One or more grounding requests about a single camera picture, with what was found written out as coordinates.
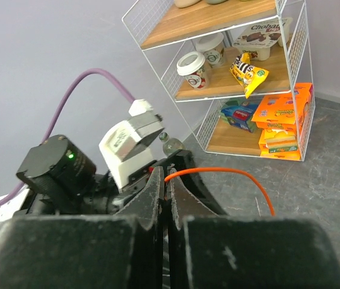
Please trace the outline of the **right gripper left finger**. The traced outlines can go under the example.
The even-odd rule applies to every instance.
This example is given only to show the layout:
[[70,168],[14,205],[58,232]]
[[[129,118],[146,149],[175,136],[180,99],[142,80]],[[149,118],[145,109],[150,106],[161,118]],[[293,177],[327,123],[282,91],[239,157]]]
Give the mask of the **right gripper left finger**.
[[0,227],[0,288],[161,288],[156,229],[135,216],[17,217]]

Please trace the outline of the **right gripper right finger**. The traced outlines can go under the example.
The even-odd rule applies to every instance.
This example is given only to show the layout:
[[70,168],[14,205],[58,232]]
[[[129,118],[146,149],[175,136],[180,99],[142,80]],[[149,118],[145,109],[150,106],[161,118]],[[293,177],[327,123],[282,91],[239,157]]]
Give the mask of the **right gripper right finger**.
[[186,216],[170,253],[172,288],[340,288],[330,238],[308,219]]

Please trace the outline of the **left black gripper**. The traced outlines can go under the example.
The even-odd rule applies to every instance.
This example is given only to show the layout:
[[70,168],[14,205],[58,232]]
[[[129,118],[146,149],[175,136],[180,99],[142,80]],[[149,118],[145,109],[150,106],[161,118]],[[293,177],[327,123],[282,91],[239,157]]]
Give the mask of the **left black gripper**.
[[[188,150],[178,150],[167,158],[153,160],[128,176],[128,184],[118,189],[111,172],[94,176],[91,213],[134,216],[148,231],[156,226],[164,198],[164,170],[168,173],[193,169],[196,164]],[[208,190],[199,173],[176,176],[167,182],[172,222],[177,230],[186,216],[225,216],[226,212]]]

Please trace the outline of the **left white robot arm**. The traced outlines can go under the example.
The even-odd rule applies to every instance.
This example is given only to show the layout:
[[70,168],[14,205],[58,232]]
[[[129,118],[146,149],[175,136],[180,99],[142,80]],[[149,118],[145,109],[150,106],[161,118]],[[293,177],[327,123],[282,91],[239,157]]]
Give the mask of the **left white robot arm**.
[[0,225],[16,214],[116,214],[145,188],[159,166],[168,175],[171,169],[193,169],[196,164],[191,151],[177,149],[159,161],[144,161],[118,188],[111,172],[98,174],[94,162],[71,140],[55,135],[29,150],[16,173],[19,186],[0,197]]

